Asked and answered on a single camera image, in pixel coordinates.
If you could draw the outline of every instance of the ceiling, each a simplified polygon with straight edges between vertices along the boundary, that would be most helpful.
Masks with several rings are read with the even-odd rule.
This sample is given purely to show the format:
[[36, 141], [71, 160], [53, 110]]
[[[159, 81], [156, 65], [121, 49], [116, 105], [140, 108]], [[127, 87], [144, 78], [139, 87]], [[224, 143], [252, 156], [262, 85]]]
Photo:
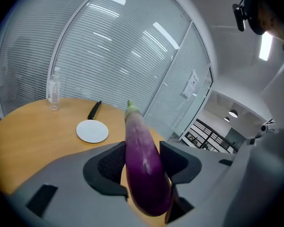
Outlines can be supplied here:
[[[245, 137], [254, 137], [261, 125], [265, 123], [264, 120], [260, 119], [246, 108], [215, 92], [212, 92], [209, 96], [204, 109], [221, 119], [224, 119], [226, 116], [229, 117], [229, 124]], [[230, 109], [235, 109], [238, 112], [238, 118], [234, 118], [228, 114]]]
[[260, 59], [261, 36], [246, 23], [237, 29], [232, 12], [240, 0], [191, 0], [204, 18], [213, 38], [219, 74], [232, 78], [256, 93], [261, 93], [284, 62], [283, 42], [273, 38], [268, 61]]

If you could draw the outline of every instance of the purple eggplant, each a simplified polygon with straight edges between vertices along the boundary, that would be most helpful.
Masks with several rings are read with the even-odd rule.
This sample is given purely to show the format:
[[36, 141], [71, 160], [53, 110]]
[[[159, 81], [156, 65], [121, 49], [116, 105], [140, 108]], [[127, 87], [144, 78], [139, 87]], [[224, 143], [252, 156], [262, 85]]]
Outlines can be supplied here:
[[139, 109], [127, 102], [125, 112], [125, 164], [134, 202], [151, 216], [165, 213], [171, 204], [171, 187], [160, 155]]

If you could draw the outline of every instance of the window blinds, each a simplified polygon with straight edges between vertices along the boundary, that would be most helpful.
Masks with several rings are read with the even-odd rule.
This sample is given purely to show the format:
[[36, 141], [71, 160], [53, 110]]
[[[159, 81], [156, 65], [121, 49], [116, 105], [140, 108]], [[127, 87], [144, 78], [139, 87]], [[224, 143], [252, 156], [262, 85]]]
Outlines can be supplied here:
[[182, 96], [193, 70], [199, 78], [194, 92], [197, 94], [208, 68], [209, 60], [203, 42], [195, 27], [191, 26], [162, 86], [144, 116], [145, 122], [165, 139], [172, 134], [195, 98], [194, 95], [189, 99]]
[[143, 114], [190, 24], [174, 0], [90, 0], [55, 58], [61, 96], [102, 100]]
[[84, 0], [19, 0], [0, 50], [3, 114], [45, 98], [49, 63], [67, 21]]

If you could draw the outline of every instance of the wooden table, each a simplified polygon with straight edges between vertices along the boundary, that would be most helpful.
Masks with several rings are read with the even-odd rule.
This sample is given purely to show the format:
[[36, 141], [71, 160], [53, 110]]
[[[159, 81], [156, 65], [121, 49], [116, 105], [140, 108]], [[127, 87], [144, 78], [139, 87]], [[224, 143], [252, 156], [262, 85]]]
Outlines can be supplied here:
[[[0, 189], [11, 194], [26, 179], [57, 158], [82, 152], [125, 139], [124, 111], [102, 104], [95, 119], [109, 130], [100, 143], [82, 141], [76, 134], [78, 123], [85, 120], [95, 101], [62, 98], [61, 108], [51, 111], [47, 100], [40, 100], [16, 109], [0, 121]], [[151, 135], [159, 148], [164, 140], [155, 130]], [[121, 185], [128, 188], [126, 168]], [[150, 226], [163, 226], [165, 215], [149, 217], [141, 213], [131, 196], [128, 204]]]

